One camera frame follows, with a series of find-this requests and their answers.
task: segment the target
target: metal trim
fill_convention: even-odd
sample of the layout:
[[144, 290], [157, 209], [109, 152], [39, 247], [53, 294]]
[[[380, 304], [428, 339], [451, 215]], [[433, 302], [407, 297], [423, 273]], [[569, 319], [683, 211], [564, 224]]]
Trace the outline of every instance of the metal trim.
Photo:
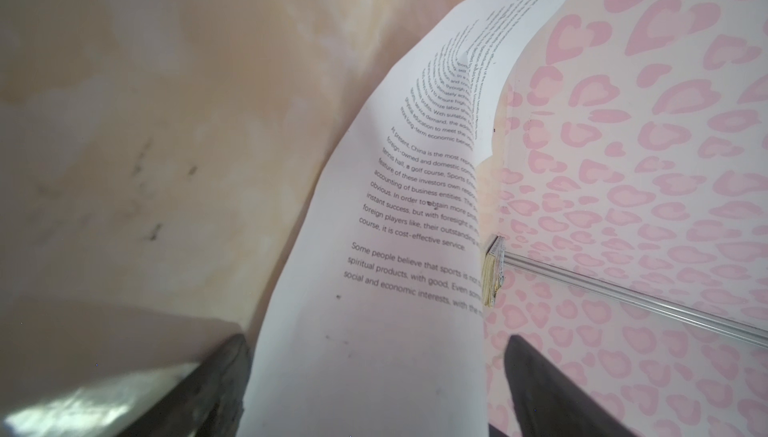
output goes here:
[[681, 322], [688, 323], [692, 326], [711, 330], [768, 349], [768, 330], [758, 329], [757, 327], [738, 323], [734, 320], [724, 319], [723, 317], [714, 316], [709, 313], [701, 312], [700, 310], [681, 306], [677, 303], [668, 302], [667, 300], [659, 299], [658, 297], [652, 297], [614, 283], [586, 277], [580, 273], [561, 269], [549, 265], [548, 263], [537, 262], [536, 260], [528, 259], [509, 251], [504, 255], [504, 265], [533, 272], [542, 277], [554, 279], [580, 289], [588, 290], [589, 292], [600, 294], [603, 297], [626, 302], [650, 310], [651, 312], [680, 320]]

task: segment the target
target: marble surface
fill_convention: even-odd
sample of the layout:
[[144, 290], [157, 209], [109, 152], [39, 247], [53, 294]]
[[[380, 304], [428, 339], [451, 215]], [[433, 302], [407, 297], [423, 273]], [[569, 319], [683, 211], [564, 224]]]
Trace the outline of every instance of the marble surface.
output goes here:
[[336, 142], [460, 1], [0, 0], [0, 411], [253, 342]]

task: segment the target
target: pink and white wallpaper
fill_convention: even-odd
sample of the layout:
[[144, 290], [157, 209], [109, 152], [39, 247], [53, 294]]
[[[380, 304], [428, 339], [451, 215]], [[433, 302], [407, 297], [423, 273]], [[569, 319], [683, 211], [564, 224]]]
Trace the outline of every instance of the pink and white wallpaper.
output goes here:
[[[768, 329], [768, 0], [567, 0], [508, 88], [515, 253]], [[533, 275], [486, 315], [645, 437], [768, 437], [768, 351]]]
[[768, 0], [568, 0], [508, 89], [511, 250], [768, 328]]

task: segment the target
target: printed page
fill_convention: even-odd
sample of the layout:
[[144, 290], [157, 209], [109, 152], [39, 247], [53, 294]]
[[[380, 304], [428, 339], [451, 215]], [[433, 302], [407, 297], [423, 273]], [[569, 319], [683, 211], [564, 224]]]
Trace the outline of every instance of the printed page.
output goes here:
[[393, 67], [322, 172], [238, 435], [486, 435], [475, 165], [564, 0], [466, 0]]

